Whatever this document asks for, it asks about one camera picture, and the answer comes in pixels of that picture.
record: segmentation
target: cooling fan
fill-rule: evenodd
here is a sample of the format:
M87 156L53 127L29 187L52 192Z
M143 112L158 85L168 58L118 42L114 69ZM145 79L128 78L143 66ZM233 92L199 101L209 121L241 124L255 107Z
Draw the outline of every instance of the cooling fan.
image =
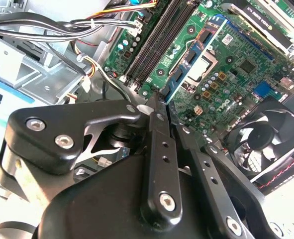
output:
M291 163L290 156L294 152L289 152L294 148L294 114L268 97L226 136L224 142L234 164L249 179L285 158L275 171L257 181L263 184Z

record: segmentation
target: white label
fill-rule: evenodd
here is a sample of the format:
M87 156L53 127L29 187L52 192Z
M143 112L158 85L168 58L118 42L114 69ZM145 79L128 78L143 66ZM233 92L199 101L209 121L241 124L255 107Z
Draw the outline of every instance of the white label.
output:
M231 41L233 40L234 38L230 35L230 34L227 34L224 38L223 38L223 40L222 40L222 42L225 44L225 45L229 45L230 43L231 43Z

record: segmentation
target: blue slot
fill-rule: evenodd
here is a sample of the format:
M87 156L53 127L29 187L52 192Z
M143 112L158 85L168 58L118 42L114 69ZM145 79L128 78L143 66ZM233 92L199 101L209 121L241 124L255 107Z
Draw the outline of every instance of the blue slot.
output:
M263 81L254 89L254 93L265 98L272 90L272 87L267 82Z

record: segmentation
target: bolt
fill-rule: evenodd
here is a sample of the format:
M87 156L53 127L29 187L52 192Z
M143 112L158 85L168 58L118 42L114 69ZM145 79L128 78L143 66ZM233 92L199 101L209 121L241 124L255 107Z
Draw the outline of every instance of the bolt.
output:
M165 118L163 118L163 116L161 114L157 114L157 117L158 117L159 120L165 121Z
M163 193L159 197L161 205L169 212L176 208L175 200L167 193Z
M127 110L129 110L132 113L135 113L136 112L135 108L132 107L131 105L127 105Z
M284 235L282 229L275 223L270 223L270 227L273 232L278 235L280 238Z
M239 223L237 221L235 221L233 218L231 217L227 217L226 218L226 223L228 228L230 228L230 230L237 235L238 237L242 235L242 228L239 225Z
M211 149L211 151L212 151L213 153L217 154L217 150L216 150L216 148L215 148L215 147L213 147L213 146L210 146L210 149Z
M55 143L63 148L63 149L70 149L74 146L74 141L68 135L59 135L55 138Z
M42 131L46 127L45 123L39 119L29 119L26 126L32 131Z
M187 134L190 133L190 130L187 127L183 126L182 129L185 133L187 133Z

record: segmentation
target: white connector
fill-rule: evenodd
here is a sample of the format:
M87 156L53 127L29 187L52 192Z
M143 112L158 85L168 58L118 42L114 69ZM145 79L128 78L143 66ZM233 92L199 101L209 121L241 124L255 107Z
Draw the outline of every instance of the white connector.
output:
M128 29L128 33L136 37L138 34L142 32L143 23L138 20L135 20L134 23L136 25L136 28Z
M107 168L108 166L112 165L112 162L109 161L108 159L101 157L98 160L98 166L103 167L103 168Z

